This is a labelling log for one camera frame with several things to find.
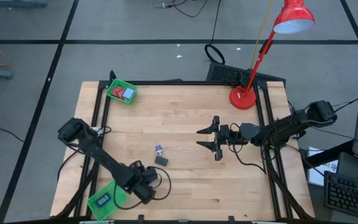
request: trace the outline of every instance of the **red desk lamp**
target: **red desk lamp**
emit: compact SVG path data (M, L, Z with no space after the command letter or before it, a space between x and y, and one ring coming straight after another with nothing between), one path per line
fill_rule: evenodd
M253 106L256 102L256 95L254 91L250 91L254 82L256 71L262 62L267 49L272 43L275 33L278 34L295 34L314 25L314 16L311 11L304 7L303 0L284 0L284 7L281 13L277 16L274 22L273 30L268 37L267 43L264 45L262 52L258 56L255 63L247 87L237 86L230 92L230 102L236 108L245 110Z

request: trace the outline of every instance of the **lamp arm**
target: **lamp arm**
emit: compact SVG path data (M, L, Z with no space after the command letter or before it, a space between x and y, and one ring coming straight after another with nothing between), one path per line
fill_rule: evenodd
M275 32L272 30L272 32L270 33L270 35L268 37L267 43L265 44L265 47L262 49L262 52L258 56L258 60L255 63L254 69L252 69L251 76L249 78L249 82L248 82L247 88L244 92L244 95L247 95L248 91L251 89L251 86L252 86L255 76L256 76L256 71L258 70L260 63L264 59L267 49L269 49L269 46L273 41L274 34L275 34Z

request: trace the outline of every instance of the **lamp shade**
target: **lamp shade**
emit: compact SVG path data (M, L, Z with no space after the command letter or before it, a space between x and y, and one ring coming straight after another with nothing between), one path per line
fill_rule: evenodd
M313 13L303 5L303 0L285 0L281 13L274 22L278 34L295 34L314 26Z

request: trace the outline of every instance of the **blue block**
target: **blue block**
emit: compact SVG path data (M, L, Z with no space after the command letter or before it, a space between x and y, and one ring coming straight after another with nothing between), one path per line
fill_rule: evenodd
M134 94L134 92L135 91L133 89L127 88L123 94L123 97L130 99L132 97L132 95Z

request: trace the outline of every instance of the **paper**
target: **paper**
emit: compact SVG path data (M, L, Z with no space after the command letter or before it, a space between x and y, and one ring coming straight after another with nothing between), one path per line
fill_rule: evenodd
M319 149L313 148L313 147L309 147L309 150L312 151L308 151L308 156L313 156L315 154L318 154L322 151L317 151ZM330 171L333 173L336 173L336 167L338 165L338 161L332 161L332 162L328 162L326 164L320 165L318 167L316 167L316 169L322 173L324 173L324 171ZM319 185L319 186L324 186L324 177L319 174L317 171L315 171L314 169L309 169L308 172L308 182L311 184L315 184L315 185Z

